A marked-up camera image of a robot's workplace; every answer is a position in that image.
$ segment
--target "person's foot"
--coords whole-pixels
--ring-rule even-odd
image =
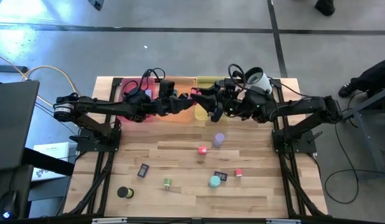
[[[334,0],[318,0],[315,8],[324,16],[332,16],[335,12]]]
[[[338,95],[342,98],[350,96],[356,89],[350,84],[346,84],[342,86],[340,91],[338,92]]]

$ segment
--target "red cube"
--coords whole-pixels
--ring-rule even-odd
[[[204,146],[198,147],[198,154],[206,155],[206,147],[204,147]]]
[[[242,170],[241,169],[235,169],[235,176],[236,177],[242,177]]]

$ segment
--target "wooden table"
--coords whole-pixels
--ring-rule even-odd
[[[113,78],[97,77],[93,97],[108,100]],[[282,82],[299,91],[297,79],[283,78]],[[285,100],[300,98],[286,88],[283,88],[283,94]],[[104,122],[104,115],[90,116]],[[305,115],[296,115],[288,117],[288,120],[293,125],[304,118]],[[228,118],[218,123],[196,120],[189,123],[158,120],[142,124],[123,123],[105,216],[287,217],[280,162],[273,152],[270,137],[272,129],[270,122],[257,124],[253,120],[241,121],[239,118]],[[206,156],[198,155],[197,148],[211,147],[216,133],[226,135],[221,149],[209,149]],[[316,164],[306,154],[297,154],[296,158],[303,189],[316,206],[327,213]],[[73,209],[91,186],[96,159],[96,152],[88,152],[77,161],[65,212]],[[144,179],[137,176],[142,163],[150,165]],[[240,179],[234,177],[236,168],[243,171]],[[229,176],[220,187],[210,189],[208,181],[215,170]],[[168,191],[163,188],[164,178],[172,179]],[[135,196],[131,199],[119,198],[116,191],[121,186],[134,189]],[[95,210],[100,203],[101,191],[100,187]],[[292,195],[294,209],[298,212],[294,190]]]

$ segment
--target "yellow cable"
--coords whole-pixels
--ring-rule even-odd
[[[11,62],[9,62],[8,60],[6,60],[6,59],[3,58],[2,56],[0,56],[0,58],[1,58],[3,61],[7,62],[9,65],[11,65],[15,70],[17,70],[17,72],[19,72],[19,73],[22,75],[22,78],[21,78],[20,82],[22,82],[22,81],[24,80],[24,78],[25,78],[25,80],[27,80],[28,77],[29,77],[29,75],[30,75],[32,72],[34,72],[34,71],[36,71],[37,69],[39,69],[39,68],[52,68],[52,69],[54,69],[54,70],[57,70],[57,71],[60,72],[61,74],[63,74],[63,75],[67,78],[68,82],[70,83],[70,86],[72,87],[73,91],[77,93],[76,88],[74,87],[74,84],[72,83],[72,80],[69,78],[69,76],[68,76],[64,71],[62,71],[62,70],[59,69],[59,68],[56,68],[56,67],[53,67],[53,66],[49,66],[49,65],[41,65],[41,66],[38,66],[38,67],[36,67],[36,68],[33,68],[33,69],[29,70],[29,71],[26,72],[26,73],[22,73],[22,72],[21,72],[15,65],[13,65]],[[47,105],[53,107],[53,105],[52,105],[51,103],[49,103],[47,100],[43,99],[41,96],[38,95],[37,97],[38,97],[38,99],[40,99],[41,101],[43,101],[45,104],[47,104]]]

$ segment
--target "concrete floor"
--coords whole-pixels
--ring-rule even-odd
[[[288,77],[298,78],[308,95],[332,95],[342,108],[348,100],[337,92],[351,77],[385,59],[385,0],[336,0],[336,12],[324,17],[314,10],[314,0],[273,0],[279,29],[341,30],[342,34],[280,34]],[[85,0],[3,0],[0,25],[50,24],[99,27],[175,27],[271,29],[267,0],[112,0],[100,12]],[[370,35],[343,35],[347,30],[375,30]],[[161,67],[170,75],[227,75],[227,66],[262,67],[280,77],[273,34],[192,32],[71,32],[0,29],[0,55],[29,68],[53,65],[66,71],[83,95],[91,95],[95,78],[102,75],[141,75]],[[16,82],[18,74],[0,73],[1,82]],[[41,96],[54,102],[72,89],[53,70],[32,75],[40,81]],[[77,128],[67,124],[74,131]],[[334,126],[321,125],[324,134],[316,140],[322,181],[332,172],[349,169]],[[350,124],[339,124],[338,132],[357,169],[372,169],[357,133]],[[36,109],[27,146],[68,141],[72,134]],[[355,190],[350,173],[336,176],[329,190],[339,200],[349,200]],[[343,205],[326,202],[330,215],[339,218],[385,222],[385,178],[360,183],[358,198]],[[50,215],[48,203],[33,203],[32,217]]]

